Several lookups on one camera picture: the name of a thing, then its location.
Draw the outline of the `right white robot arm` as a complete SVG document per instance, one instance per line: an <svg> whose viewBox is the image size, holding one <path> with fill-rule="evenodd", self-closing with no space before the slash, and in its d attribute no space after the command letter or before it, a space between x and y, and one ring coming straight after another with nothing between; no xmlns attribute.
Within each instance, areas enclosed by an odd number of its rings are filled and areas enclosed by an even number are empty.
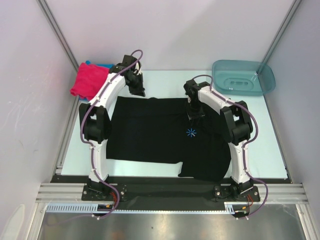
<svg viewBox="0 0 320 240"><path fill-rule="evenodd" d="M242 201L253 188L248 172L248 142L253 132L251 116L244 101L234 102L212 88L208 82L196 83L194 79L183 85L187 95L186 112L191 124L205 117L204 105L218 113L221 135L228 143L231 156L231 196Z"/></svg>

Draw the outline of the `black t shirt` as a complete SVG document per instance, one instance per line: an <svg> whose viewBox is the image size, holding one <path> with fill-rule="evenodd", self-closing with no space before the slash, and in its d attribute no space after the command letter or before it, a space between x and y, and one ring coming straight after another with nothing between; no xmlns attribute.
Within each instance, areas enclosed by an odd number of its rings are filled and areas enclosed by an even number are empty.
<svg viewBox="0 0 320 240"><path fill-rule="evenodd" d="M119 96L111 117L106 157L161 164L182 163L179 177L221 181L231 163L220 115L202 104L204 117L189 120L185 98Z"/></svg>

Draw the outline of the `teal plastic bin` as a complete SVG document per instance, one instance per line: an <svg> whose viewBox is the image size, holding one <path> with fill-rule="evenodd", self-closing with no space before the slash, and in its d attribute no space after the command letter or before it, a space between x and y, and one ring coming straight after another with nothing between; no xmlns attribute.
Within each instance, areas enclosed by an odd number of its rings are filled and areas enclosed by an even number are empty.
<svg viewBox="0 0 320 240"><path fill-rule="evenodd" d="M247 60L217 60L212 65L213 84L223 95L260 97L276 87L272 69Z"/></svg>

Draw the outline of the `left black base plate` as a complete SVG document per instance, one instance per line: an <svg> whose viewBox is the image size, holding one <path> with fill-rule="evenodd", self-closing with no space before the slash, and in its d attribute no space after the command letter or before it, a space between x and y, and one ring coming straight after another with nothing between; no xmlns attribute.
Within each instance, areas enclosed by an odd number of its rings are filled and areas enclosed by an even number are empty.
<svg viewBox="0 0 320 240"><path fill-rule="evenodd" d="M85 185L83 187L81 200L82 201L112 201L119 199L120 202L126 201L127 186L125 184L113 184L112 185L119 193L117 197L116 191L104 184L97 187Z"/></svg>

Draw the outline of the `aluminium corner post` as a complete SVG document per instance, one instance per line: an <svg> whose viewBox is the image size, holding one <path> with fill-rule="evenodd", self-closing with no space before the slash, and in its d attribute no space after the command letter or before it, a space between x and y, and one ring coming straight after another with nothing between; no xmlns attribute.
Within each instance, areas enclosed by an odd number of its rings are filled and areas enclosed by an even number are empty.
<svg viewBox="0 0 320 240"><path fill-rule="evenodd" d="M300 6L303 2L304 2L303 0L293 0L292 1L292 4L290 5L288 12L286 13L283 21L281 22L273 40L271 41L270 46L268 47L268 49L262 59L263 64L267 64L269 62L269 60L271 59L274 51L276 50L278 44L280 43L287 28L291 24L291 21L295 17L298 9L300 8Z"/></svg>
<svg viewBox="0 0 320 240"><path fill-rule="evenodd" d="M61 45L64 53L66 54L68 60L70 61L72 67L75 71L78 70L79 64L75 58L75 55L68 44L68 41L63 34L58 21L56 20L48 2L46 0L36 0L37 4L39 5L41 11L43 12L43 15L45 16L46 20L48 21L48 24L50 28L52 29L54 35L56 36L59 44Z"/></svg>

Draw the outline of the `pink folded t shirt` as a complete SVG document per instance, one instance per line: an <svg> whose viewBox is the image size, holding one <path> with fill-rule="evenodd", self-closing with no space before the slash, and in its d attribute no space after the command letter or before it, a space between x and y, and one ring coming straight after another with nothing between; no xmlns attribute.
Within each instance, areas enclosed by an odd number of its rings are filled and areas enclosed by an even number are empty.
<svg viewBox="0 0 320 240"><path fill-rule="evenodd" d="M109 68L95 64L81 63L70 94L81 99L92 100L105 83Z"/></svg>

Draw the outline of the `right aluminium corner post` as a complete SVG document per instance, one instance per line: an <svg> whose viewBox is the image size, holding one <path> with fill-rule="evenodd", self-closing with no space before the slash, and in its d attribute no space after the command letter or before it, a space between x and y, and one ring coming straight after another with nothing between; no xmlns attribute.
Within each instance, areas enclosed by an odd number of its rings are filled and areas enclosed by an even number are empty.
<svg viewBox="0 0 320 240"><path fill-rule="evenodd" d="M288 12L286 13L283 21L281 22L273 40L271 41L270 46L268 47L268 49L262 59L263 64L267 64L269 62L269 60L271 59L274 51L276 50L278 44L280 43L287 28L291 24L291 21L295 17L298 9L300 8L300 6L303 2L304 2L303 0L293 0L292 1L292 4L290 5Z"/></svg>

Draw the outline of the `left aluminium corner post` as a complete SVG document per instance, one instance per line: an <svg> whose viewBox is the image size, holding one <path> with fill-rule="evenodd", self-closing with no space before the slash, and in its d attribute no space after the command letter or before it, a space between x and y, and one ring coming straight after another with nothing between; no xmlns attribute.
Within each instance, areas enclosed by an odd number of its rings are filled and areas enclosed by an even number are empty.
<svg viewBox="0 0 320 240"><path fill-rule="evenodd" d="M43 15L45 16L46 20L48 21L48 24L50 28L52 29L54 35L56 36L59 44L61 45L64 53L66 54L68 60L70 61L72 67L75 71L78 70L79 64L75 58L75 55L68 44L68 41L63 34L58 21L56 20L48 2L46 0L36 0L37 4L39 5L41 11L43 12Z"/></svg>

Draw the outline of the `blue folded t shirt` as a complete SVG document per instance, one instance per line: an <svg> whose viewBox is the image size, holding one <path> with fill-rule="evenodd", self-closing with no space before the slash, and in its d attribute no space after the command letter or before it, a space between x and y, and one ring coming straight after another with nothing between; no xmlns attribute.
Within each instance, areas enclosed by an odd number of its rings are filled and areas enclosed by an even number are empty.
<svg viewBox="0 0 320 240"><path fill-rule="evenodd" d="M98 93L109 72L102 68L110 69L113 65L112 63L93 63L89 60L80 65L77 76L80 80L79 98L81 100L89 101Z"/></svg>

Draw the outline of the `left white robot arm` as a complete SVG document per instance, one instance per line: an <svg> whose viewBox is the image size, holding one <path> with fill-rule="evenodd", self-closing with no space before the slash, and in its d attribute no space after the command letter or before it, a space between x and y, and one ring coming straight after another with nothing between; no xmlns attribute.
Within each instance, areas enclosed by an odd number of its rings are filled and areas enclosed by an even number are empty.
<svg viewBox="0 0 320 240"><path fill-rule="evenodd" d="M109 173L103 164L112 130L109 110L124 87L128 87L131 95L146 96L140 59L125 55L122 62L111 67L93 99L79 106L80 139L90 150L91 172L86 185L100 200L107 199L111 193L111 186L106 182Z"/></svg>

